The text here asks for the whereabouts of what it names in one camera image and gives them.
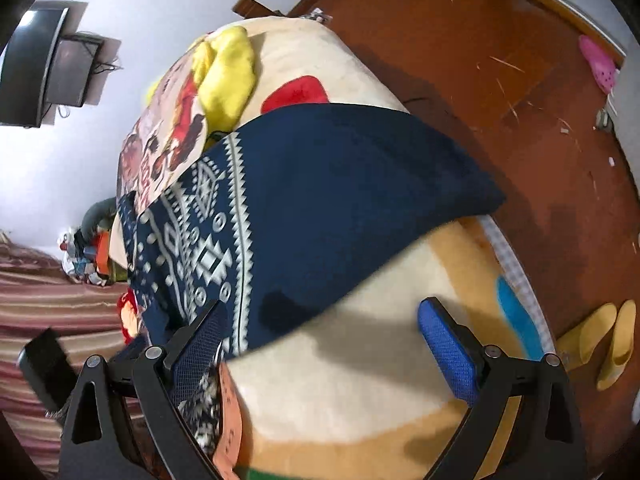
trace screw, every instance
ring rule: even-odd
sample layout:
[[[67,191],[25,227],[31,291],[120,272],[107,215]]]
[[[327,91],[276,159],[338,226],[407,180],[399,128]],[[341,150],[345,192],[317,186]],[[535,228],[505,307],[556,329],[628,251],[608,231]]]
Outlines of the screw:
[[[145,357],[147,359],[158,359],[162,355],[162,349],[159,346],[151,346],[146,349]]]
[[[560,358],[556,354],[547,354],[545,356],[545,361],[546,361],[546,364],[551,365],[551,366],[559,366],[560,365]]]
[[[98,364],[100,364],[100,356],[99,355],[92,355],[91,357],[89,357],[86,360],[86,365],[89,368],[95,368],[95,367],[97,367]]]
[[[492,359],[495,359],[502,355],[502,350],[500,350],[496,345],[487,345],[484,347],[484,353]]]

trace wooden floor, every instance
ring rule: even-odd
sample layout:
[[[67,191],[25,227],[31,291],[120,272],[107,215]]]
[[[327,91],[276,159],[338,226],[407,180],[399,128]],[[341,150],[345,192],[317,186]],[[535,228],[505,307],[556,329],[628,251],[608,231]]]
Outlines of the wooden floor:
[[[592,129],[604,95],[575,29],[527,0],[316,6],[412,113],[457,139],[506,192],[495,219],[555,336],[607,301],[640,300],[640,206],[614,137]],[[636,352],[615,386],[596,391],[609,341],[571,374],[593,471],[630,434],[640,385]]]

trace blue patch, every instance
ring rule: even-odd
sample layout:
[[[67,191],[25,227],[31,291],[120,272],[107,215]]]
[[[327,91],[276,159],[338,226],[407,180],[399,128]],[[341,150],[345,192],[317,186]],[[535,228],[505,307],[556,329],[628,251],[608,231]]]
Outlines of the blue patch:
[[[533,361],[540,361],[545,353],[542,350],[540,336],[538,335],[536,326],[502,276],[498,277],[496,285],[498,304],[500,304],[509,324],[518,334],[520,342],[527,353],[527,357]]]
[[[478,399],[476,368],[429,300],[418,307],[418,327],[453,395],[473,406]]]

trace yellow plush toy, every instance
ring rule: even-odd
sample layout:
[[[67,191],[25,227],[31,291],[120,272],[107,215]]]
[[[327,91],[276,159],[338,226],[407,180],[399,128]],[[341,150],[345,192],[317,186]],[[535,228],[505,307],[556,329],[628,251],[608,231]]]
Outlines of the yellow plush toy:
[[[191,71],[198,97],[207,118],[207,134],[229,133],[234,129],[255,85],[254,50],[244,27],[236,25],[213,38],[198,38],[190,48]],[[147,105],[156,91],[156,82],[146,93]],[[210,136],[205,149],[219,136]]]

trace blue padded clamp grip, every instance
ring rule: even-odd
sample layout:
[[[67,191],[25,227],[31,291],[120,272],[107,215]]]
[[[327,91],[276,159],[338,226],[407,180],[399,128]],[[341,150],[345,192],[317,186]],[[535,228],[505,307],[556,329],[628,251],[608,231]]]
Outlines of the blue padded clamp grip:
[[[476,368],[429,300],[418,307],[418,326],[453,395],[471,407],[478,398]]]
[[[227,313],[222,302],[213,308],[193,334],[172,368],[173,387],[169,398],[174,406],[191,397],[202,375],[218,354],[226,336]]]

